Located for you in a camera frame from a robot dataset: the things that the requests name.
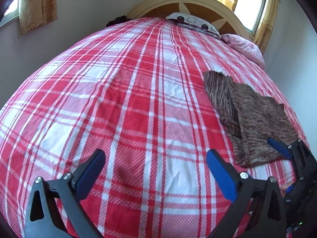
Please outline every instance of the window frame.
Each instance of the window frame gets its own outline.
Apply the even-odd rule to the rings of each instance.
[[[19,0],[18,0],[18,5],[16,7],[16,10],[5,15],[0,21],[0,29],[18,18],[19,18]]]
[[[247,30],[247,32],[249,33],[249,36],[251,36],[252,38],[255,37],[256,32],[257,32],[257,30],[259,28],[259,24],[260,24],[260,21],[261,21],[263,12],[264,12],[265,4],[266,4],[266,0],[262,0],[261,8],[260,8],[258,16],[256,18],[256,22],[255,22],[255,24],[253,26],[253,31],[248,29],[248,28],[246,28],[246,27],[244,27]]]

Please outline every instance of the patterned pillow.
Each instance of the patterned pillow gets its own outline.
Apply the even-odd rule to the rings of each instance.
[[[203,20],[199,17],[180,13],[180,12],[174,12],[166,17],[167,20],[174,20],[177,25],[190,28],[202,33],[205,33],[210,36],[214,36],[216,38],[220,38],[219,32],[216,30],[216,28],[209,23],[206,20]]]

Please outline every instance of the brown striped fabric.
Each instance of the brown striped fabric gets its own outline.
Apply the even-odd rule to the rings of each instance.
[[[284,105],[272,97],[260,96],[250,86],[214,71],[204,73],[204,87],[232,142],[238,165],[253,167],[280,159],[267,144],[269,137],[286,144],[298,138]]]

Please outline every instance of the bed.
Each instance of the bed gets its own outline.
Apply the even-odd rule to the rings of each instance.
[[[172,12],[248,38],[216,0],[146,0],[128,14],[133,20],[84,38],[41,67],[2,108],[0,212],[19,237],[34,179],[61,178],[96,148],[105,151],[106,165],[81,205],[105,237],[207,237],[230,205],[205,163],[211,148],[254,178],[294,180],[288,161],[236,165],[203,73],[221,71],[285,104],[306,142],[278,87],[222,41],[165,20]]]

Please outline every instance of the headboard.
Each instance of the headboard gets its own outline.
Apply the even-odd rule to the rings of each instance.
[[[212,23],[220,34],[249,35],[234,13],[217,0],[145,0],[127,15],[129,19],[165,18],[173,12],[191,14]]]

